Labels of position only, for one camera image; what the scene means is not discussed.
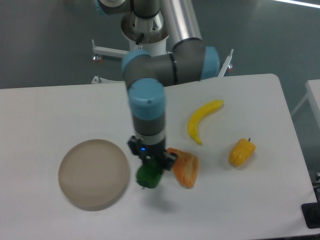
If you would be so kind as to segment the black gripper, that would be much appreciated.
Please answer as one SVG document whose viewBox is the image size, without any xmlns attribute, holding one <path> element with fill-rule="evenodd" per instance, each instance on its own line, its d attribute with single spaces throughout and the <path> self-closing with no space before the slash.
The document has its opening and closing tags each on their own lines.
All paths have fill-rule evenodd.
<svg viewBox="0 0 320 240">
<path fill-rule="evenodd" d="M 176 153 L 168 153 L 165 150 L 166 140 L 163 139 L 156 144 L 145 144 L 140 138 L 132 135 L 127 145 L 134 156 L 141 160 L 144 167 L 148 166 L 149 159 L 155 159 L 166 171 L 170 171 L 178 159 Z"/>
</svg>

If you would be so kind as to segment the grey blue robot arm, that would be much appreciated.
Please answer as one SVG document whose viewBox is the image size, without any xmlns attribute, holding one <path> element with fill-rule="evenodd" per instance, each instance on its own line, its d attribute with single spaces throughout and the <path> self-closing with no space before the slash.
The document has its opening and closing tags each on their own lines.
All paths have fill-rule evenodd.
<svg viewBox="0 0 320 240">
<path fill-rule="evenodd" d="M 122 29 L 136 49 L 121 62 L 135 134 L 128 146 L 147 165 L 170 170 L 177 157 L 165 149 L 164 88 L 216 77 L 217 50 L 206 46 L 190 0 L 97 0 L 104 15 L 123 14 Z"/>
</svg>

